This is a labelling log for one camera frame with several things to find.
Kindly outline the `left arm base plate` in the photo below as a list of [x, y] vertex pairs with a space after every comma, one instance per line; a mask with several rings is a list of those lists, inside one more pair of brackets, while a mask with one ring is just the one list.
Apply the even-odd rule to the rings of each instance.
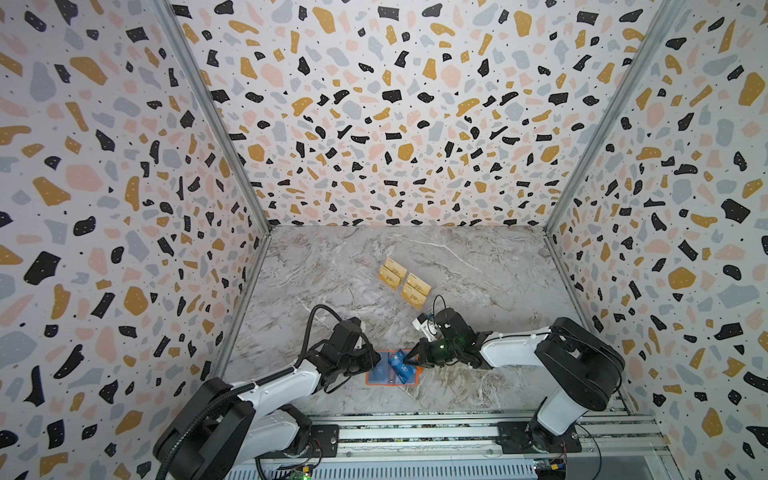
[[281, 454], [293, 458], [335, 458], [339, 435], [338, 424], [303, 426]]

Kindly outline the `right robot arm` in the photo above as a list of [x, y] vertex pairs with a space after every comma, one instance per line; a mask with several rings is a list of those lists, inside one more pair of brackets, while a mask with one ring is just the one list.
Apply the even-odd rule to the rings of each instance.
[[559, 317], [539, 330], [476, 332], [452, 308], [416, 321], [427, 336], [404, 355], [421, 368], [461, 363], [473, 369], [542, 367], [556, 383], [528, 422], [501, 422], [496, 443], [509, 453], [579, 453], [576, 424], [589, 412], [608, 408], [621, 388], [625, 361], [611, 346], [575, 321]]

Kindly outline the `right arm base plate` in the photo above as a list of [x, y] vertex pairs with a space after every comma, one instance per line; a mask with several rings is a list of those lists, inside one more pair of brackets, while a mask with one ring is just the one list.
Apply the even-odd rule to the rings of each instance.
[[496, 443], [504, 454], [570, 454], [581, 453], [582, 445], [575, 426], [555, 435], [536, 419], [528, 422], [510, 421], [497, 424]]

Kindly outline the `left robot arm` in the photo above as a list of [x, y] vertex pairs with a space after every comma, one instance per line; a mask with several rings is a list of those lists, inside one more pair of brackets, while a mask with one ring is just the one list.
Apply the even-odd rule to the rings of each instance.
[[235, 384], [206, 380], [156, 442], [157, 478], [223, 479], [264, 455], [313, 455], [312, 421], [294, 401], [329, 393], [380, 360], [353, 317], [329, 338], [305, 343], [296, 362], [275, 373]]

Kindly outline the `orange card holder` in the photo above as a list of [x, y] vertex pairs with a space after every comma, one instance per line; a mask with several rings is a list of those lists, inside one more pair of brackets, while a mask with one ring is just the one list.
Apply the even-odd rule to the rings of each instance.
[[419, 383], [419, 378], [423, 372], [423, 369], [418, 366], [415, 366], [418, 370], [418, 373], [416, 380], [413, 383], [403, 385], [396, 379], [395, 374], [388, 363], [390, 355], [396, 351], [398, 350], [377, 350], [377, 353], [380, 355], [380, 360], [376, 364], [375, 368], [366, 374], [365, 383], [368, 386], [416, 386]]

